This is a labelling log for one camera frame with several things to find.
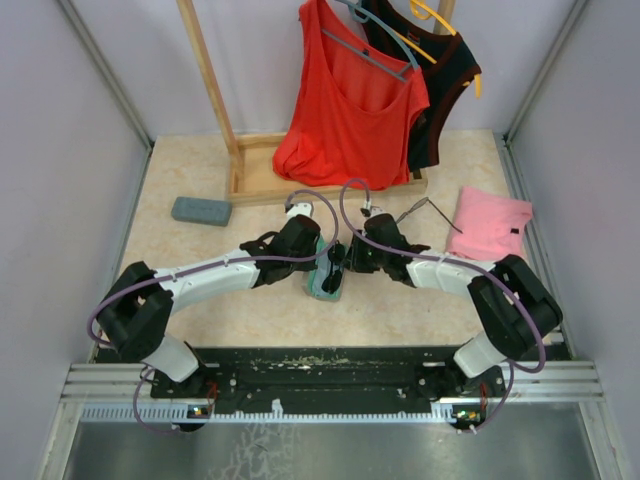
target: gray block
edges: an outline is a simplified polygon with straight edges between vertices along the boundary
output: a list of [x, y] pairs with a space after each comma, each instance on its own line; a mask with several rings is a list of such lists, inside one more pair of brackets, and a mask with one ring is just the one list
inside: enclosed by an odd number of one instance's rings
[[179, 222], [226, 227], [231, 218], [231, 203], [223, 200], [178, 197], [171, 209], [171, 216]]

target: wooden frame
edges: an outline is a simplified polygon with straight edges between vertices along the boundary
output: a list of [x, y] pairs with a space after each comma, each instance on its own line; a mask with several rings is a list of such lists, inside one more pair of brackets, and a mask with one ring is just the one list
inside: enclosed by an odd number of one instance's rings
[[[276, 175], [271, 167], [271, 159], [276, 148], [284, 138], [284, 133], [259, 135], [236, 135], [224, 106], [220, 87], [216, 79], [211, 57], [202, 35], [198, 14], [193, 0], [177, 0], [178, 8], [189, 36], [193, 53], [198, 61], [202, 80], [205, 84], [211, 106], [215, 112], [222, 137], [231, 160], [227, 200], [234, 205], [263, 205], [279, 203], [294, 190], [309, 188], [301, 183], [285, 180]], [[455, 0], [440, 0], [438, 12], [442, 12], [447, 21], [451, 19]], [[413, 172], [413, 178], [404, 185], [388, 188], [380, 193], [421, 194], [427, 188], [426, 175]], [[313, 190], [328, 198], [337, 198], [342, 187], [314, 187]], [[351, 195], [359, 195], [352, 190]]]

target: gray wall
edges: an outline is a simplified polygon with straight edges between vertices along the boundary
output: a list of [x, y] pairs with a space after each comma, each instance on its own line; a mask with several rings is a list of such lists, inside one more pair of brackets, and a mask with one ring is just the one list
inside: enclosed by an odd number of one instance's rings
[[[175, 0], [74, 3], [152, 136], [218, 129]], [[300, 86], [302, 1], [194, 3], [234, 129], [286, 130]], [[328, 3], [348, 19], [344, 5]], [[408, 0], [392, 3], [414, 18]], [[458, 1], [452, 25], [483, 69], [484, 94], [476, 100], [474, 89], [467, 89], [446, 127], [505, 131], [572, 4]], [[346, 23], [360, 31], [350, 19]]]
[[640, 2], [590, 2], [515, 140], [580, 355], [640, 474]]
[[0, 2], [0, 478], [33, 478], [144, 149], [52, 0]]

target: folded pink shirt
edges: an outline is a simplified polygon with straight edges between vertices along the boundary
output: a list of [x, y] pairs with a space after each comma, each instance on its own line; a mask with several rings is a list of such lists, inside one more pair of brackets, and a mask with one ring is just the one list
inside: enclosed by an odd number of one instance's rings
[[462, 187], [447, 252], [473, 260], [522, 256], [524, 227], [531, 220], [531, 203]]

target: clothes hanger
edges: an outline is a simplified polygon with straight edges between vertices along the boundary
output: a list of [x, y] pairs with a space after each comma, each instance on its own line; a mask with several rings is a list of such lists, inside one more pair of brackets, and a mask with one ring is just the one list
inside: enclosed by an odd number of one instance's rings
[[[368, 10], [365, 10], [364, 8], [362, 8], [360, 6], [360, 2], [358, 2], [358, 4], [351, 3], [351, 2], [349, 2], [347, 0], [336, 0], [336, 2], [343, 3], [343, 4], [347, 5], [349, 7], [349, 13], [351, 14], [351, 17], [355, 21], [357, 21], [359, 23], [365, 23], [365, 22], [368, 22], [369, 20], [373, 20], [375, 23], [380, 25], [380, 27], [385, 32], [387, 32], [398, 43], [398, 45], [400, 45], [400, 48], [402, 49], [402, 51], [405, 53], [405, 55], [409, 59], [409, 63], [407, 63], [407, 65], [402, 70], [400, 70], [399, 72], [394, 72], [393, 70], [391, 70], [390, 68], [388, 68], [385, 65], [381, 64], [377, 60], [374, 60], [373, 58], [371, 58], [367, 53], [364, 53], [364, 52], [358, 50], [357, 48], [355, 48], [354, 46], [349, 45], [344, 40], [336, 37], [335, 35], [333, 35], [329, 31], [327, 31], [326, 29], [323, 28], [322, 29], [322, 33], [327, 35], [329, 38], [335, 40], [336, 42], [338, 42], [340, 45], [344, 46], [345, 48], [347, 48], [347, 49], [351, 50], [352, 52], [356, 53], [358, 56], [364, 58], [365, 60], [371, 62], [372, 64], [374, 64], [375, 66], [377, 66], [380, 69], [384, 70], [385, 72], [389, 73], [390, 75], [396, 77], [398, 80], [400, 80], [402, 82], [406, 82], [407, 81], [407, 79], [404, 78], [404, 73], [407, 71], [407, 69], [409, 67], [412, 67], [414, 70], [418, 70], [420, 68], [420, 66], [418, 65], [418, 62], [416, 61], [416, 58], [413, 56], [413, 54], [411, 53], [409, 48], [404, 43], [402, 43], [402, 40], [398, 37], [398, 35], [396, 35], [395, 32], [386, 23], [384, 23], [382, 20], [380, 20], [378, 17], [376, 17], [373, 13], [371, 13]], [[364, 15], [366, 18], [359, 17], [356, 14], [356, 12]]]
[[[455, 35], [456, 30], [449, 24], [449, 22], [447, 22], [444, 18], [442, 18], [438, 12], [436, 12], [433, 8], [431, 8], [429, 5], [426, 5], [424, 2], [422, 2], [421, 0], [409, 0], [409, 7], [411, 8], [411, 13], [413, 13], [413, 15], [420, 19], [420, 20], [428, 20], [431, 17], [434, 17], [436, 19], [437, 22], [440, 22], [442, 24], [442, 26], [444, 28], [446, 28], [449, 33], [451, 35]], [[427, 13], [424, 14], [422, 12], [420, 12], [420, 10], [418, 10], [418, 7], [422, 8], [424, 11], [426, 11]], [[420, 50], [416, 50], [416, 52], [420, 53], [421, 55], [424, 55], [424, 52], [420, 51]], [[431, 63], [436, 63], [435, 61], [433, 61], [433, 58], [426, 56], [427, 60], [429, 60]], [[473, 76], [473, 80], [476, 84], [476, 98], [480, 98], [482, 96], [482, 77], [480, 76], [480, 74], [476, 74]], [[465, 87], [468, 87], [469, 84], [471, 82], [465, 82], [462, 85]]]
[[431, 55], [429, 55], [427, 52], [425, 52], [424, 50], [422, 50], [419, 46], [417, 46], [415, 43], [413, 43], [411, 40], [409, 40], [407, 37], [403, 37], [402, 35], [400, 35], [398, 32], [396, 32], [396, 35], [398, 35], [398, 37], [400, 37], [400, 40], [402, 40], [404, 43], [406, 43], [407, 45], [409, 45], [411, 48], [413, 48], [416, 52], [418, 52], [420, 55], [422, 55], [424, 58], [426, 58], [427, 60], [429, 60], [431, 63], [433, 63], [434, 65], [437, 63], [436, 59], [433, 58]]

